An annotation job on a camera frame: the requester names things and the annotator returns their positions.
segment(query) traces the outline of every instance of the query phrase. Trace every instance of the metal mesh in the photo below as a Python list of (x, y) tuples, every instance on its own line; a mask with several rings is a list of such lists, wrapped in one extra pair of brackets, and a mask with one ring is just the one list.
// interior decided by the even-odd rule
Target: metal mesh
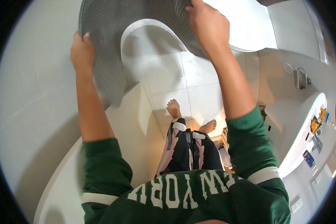
[(121, 60), (124, 30), (140, 19), (166, 24), (196, 56), (206, 58), (190, 26), (190, 0), (83, 0), (79, 32), (89, 32), (96, 49), (94, 78), (108, 104), (119, 106), (127, 85)]

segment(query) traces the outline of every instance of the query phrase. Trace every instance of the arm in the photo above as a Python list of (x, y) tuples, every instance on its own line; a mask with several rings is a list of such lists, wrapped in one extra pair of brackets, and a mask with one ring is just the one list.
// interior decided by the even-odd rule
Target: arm
[(249, 180), (252, 174), (260, 170), (263, 176), (274, 177), (277, 168), (275, 171), (273, 169), (277, 167), (277, 161), (260, 111), (244, 73), (229, 49), (229, 21), (202, 0), (192, 0), (192, 5), (187, 7), (191, 27), (219, 78), (229, 131), (231, 162), (242, 178)]
[(82, 208), (85, 223), (98, 223), (105, 209), (132, 189), (132, 170), (122, 158), (92, 81), (94, 47), (90, 36), (74, 35), (71, 60), (76, 70), (80, 129), (86, 156)]
[(77, 105), (82, 140), (97, 141), (114, 138), (115, 135), (92, 79), (94, 46), (89, 34), (82, 39), (78, 32), (75, 33), (71, 60), (76, 70)]
[(256, 101), (229, 48), (229, 21), (202, 0), (192, 4), (187, 7), (190, 24), (218, 74), (226, 119), (240, 118), (254, 110)]

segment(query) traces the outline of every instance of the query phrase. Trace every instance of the blue package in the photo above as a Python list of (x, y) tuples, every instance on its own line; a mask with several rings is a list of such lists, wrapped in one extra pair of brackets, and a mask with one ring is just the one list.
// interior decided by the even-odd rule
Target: blue package
[(312, 155), (309, 153), (309, 151), (305, 151), (302, 155), (305, 159), (305, 162), (308, 164), (308, 166), (311, 168), (315, 164), (315, 160), (312, 157)]

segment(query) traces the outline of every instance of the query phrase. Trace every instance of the person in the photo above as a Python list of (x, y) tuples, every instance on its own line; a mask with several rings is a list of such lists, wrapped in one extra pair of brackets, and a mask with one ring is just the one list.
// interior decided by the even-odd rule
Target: person
[[(132, 170), (121, 156), (92, 81), (90, 36), (76, 33), (71, 60), (87, 158), (82, 195), (85, 223), (289, 223), (289, 199), (277, 160), (249, 84), (229, 49), (229, 21), (202, 0), (192, 0), (192, 7), (186, 9), (219, 78), (228, 152), (236, 173), (222, 170), (219, 153), (210, 145), (206, 134), (214, 121), (200, 132), (187, 131), (173, 99), (167, 105), (174, 117), (165, 147), (170, 152), (163, 154), (157, 177), (133, 189)], [(188, 139), (188, 134), (196, 137)]]

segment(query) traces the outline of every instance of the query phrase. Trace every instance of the sweatshirt sleeve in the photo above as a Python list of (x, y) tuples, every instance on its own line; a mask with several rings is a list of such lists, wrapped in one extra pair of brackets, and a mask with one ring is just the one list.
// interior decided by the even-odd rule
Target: sweatshirt sleeve
[(277, 160), (258, 107), (249, 114), (227, 120), (226, 123), (230, 144), (228, 152), (240, 177), (248, 178), (264, 168), (266, 171), (277, 170)]
[(84, 142), (86, 156), (82, 208), (85, 223), (99, 223), (106, 208), (132, 189), (132, 169), (122, 158), (116, 138)]

